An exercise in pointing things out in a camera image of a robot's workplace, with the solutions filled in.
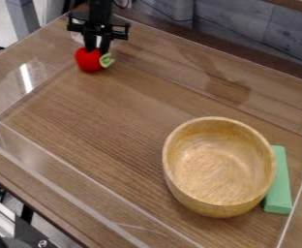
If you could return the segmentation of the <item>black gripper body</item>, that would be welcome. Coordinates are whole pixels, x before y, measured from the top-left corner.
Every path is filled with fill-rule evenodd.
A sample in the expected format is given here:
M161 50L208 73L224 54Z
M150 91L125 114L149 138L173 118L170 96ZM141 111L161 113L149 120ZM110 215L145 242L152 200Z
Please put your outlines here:
M112 0L91 0L87 11L68 13L67 30L77 32L84 38L109 35L112 40L129 38L130 23L112 15Z

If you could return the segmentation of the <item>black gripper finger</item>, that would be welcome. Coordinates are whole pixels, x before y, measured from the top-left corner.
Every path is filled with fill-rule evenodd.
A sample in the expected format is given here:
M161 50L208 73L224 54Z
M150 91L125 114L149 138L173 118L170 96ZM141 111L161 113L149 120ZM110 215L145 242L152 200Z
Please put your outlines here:
M88 52L92 52L97 48L97 36L87 32L84 34L84 44Z
M101 54L106 54L110 46L110 33L105 33L102 35L101 44L100 44L100 52Z

